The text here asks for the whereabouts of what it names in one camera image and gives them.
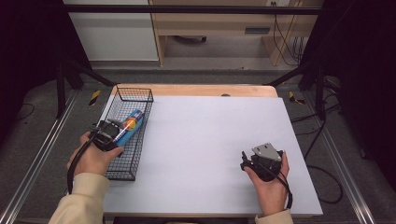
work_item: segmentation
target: gray floor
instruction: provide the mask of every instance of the gray floor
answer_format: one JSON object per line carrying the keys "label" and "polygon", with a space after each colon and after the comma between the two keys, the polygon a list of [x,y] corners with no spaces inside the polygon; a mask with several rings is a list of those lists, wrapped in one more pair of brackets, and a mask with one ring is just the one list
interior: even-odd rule
{"label": "gray floor", "polygon": [[[265,51],[257,50],[263,48],[259,38],[209,37],[205,43],[170,38],[168,45],[163,67],[152,63],[119,63],[118,69],[111,67],[112,69],[108,70],[109,63],[97,63],[96,71],[116,82],[262,84],[286,74],[293,68],[285,64],[279,67],[271,66]],[[70,114],[71,117],[80,117],[80,119],[66,122],[63,126],[56,144],[21,207],[18,214],[19,221],[26,220],[26,218],[47,219],[50,217],[57,202],[64,195],[65,165],[71,152],[78,145],[78,137],[99,118],[101,106],[105,103],[110,88],[98,84],[89,77],[83,76],[83,78],[86,85],[82,91],[78,92],[75,106]],[[289,100],[290,91],[294,92],[297,99],[312,95],[311,91],[298,91],[296,88],[298,80],[299,77],[295,77],[277,87],[277,93],[284,99],[291,119],[312,114],[307,104],[300,105]],[[94,106],[89,106],[88,102],[91,100],[92,93],[98,88],[102,91],[98,102]],[[15,121],[9,138],[0,150],[1,211],[5,210],[8,202],[11,201],[55,121],[57,112],[55,82],[51,81],[31,90],[25,98],[25,103],[29,105],[22,107],[20,118],[32,111],[32,105],[35,110],[27,118]],[[337,104],[335,97],[330,97],[327,106],[335,104]],[[293,123],[296,133],[309,133],[317,127],[315,119]],[[359,146],[342,114],[337,110],[329,112],[325,127],[338,150],[341,151],[347,168],[352,173],[375,222],[396,223],[394,216],[396,194],[378,170],[375,162],[361,158]],[[314,136],[314,133],[297,136],[303,153],[308,149]],[[323,135],[321,135],[306,162],[320,166],[339,178],[323,140]],[[331,201],[338,197],[338,188],[327,175],[311,169],[310,174],[321,198]],[[361,223],[350,198],[350,195],[344,195],[340,203],[321,203],[323,216],[297,217],[294,222]]]}

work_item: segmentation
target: white tabletop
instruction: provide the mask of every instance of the white tabletop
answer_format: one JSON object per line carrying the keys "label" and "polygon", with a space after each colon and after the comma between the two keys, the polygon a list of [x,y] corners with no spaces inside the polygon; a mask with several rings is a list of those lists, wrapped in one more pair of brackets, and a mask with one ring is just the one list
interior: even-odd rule
{"label": "white tabletop", "polygon": [[252,217],[260,207],[239,164],[264,143],[287,151],[291,213],[322,215],[283,100],[218,96],[154,97],[136,181],[110,181],[105,213]]}

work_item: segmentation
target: beige sleeve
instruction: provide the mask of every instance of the beige sleeve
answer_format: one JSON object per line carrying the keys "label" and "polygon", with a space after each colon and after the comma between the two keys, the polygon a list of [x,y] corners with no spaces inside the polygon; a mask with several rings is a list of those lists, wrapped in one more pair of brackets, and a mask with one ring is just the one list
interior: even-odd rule
{"label": "beige sleeve", "polygon": [[49,223],[102,223],[108,179],[84,173],[76,175],[74,180],[72,194],[61,199]]}
{"label": "beige sleeve", "polygon": [[286,209],[283,212],[276,213],[268,217],[256,216],[255,221],[256,224],[292,224],[293,223],[289,209]]}

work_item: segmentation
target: wire basket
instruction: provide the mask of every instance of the wire basket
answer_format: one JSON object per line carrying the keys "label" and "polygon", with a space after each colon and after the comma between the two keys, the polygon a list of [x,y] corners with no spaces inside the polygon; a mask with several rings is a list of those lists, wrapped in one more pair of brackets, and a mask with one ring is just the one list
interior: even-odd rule
{"label": "wire basket", "polygon": [[145,117],[139,130],[125,144],[122,155],[114,159],[108,166],[106,172],[108,179],[136,180],[143,138],[153,102],[151,89],[119,88],[117,86],[106,119],[125,120],[135,109],[141,110]]}

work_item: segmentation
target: person's arm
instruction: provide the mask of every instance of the person's arm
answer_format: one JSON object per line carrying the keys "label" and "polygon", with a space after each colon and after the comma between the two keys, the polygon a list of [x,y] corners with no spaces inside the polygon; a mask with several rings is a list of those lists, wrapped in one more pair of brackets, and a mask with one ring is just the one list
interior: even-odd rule
{"label": "person's arm", "polygon": [[[88,141],[89,134],[80,137],[81,145]],[[67,168],[78,150],[71,156]],[[121,152],[121,147],[104,152],[91,144],[76,167],[72,193],[61,199],[49,223],[102,223],[103,200],[109,184],[105,173]]]}
{"label": "person's arm", "polygon": [[[257,174],[250,169],[245,167],[251,182],[253,183],[257,196],[259,199],[259,205],[262,209],[262,213],[257,215],[255,218],[256,224],[292,224],[290,210],[285,209],[285,201],[288,197],[288,192],[276,178],[269,182],[262,181]],[[279,177],[284,180],[289,173],[289,163],[286,152],[282,155],[282,168],[280,169]]]}

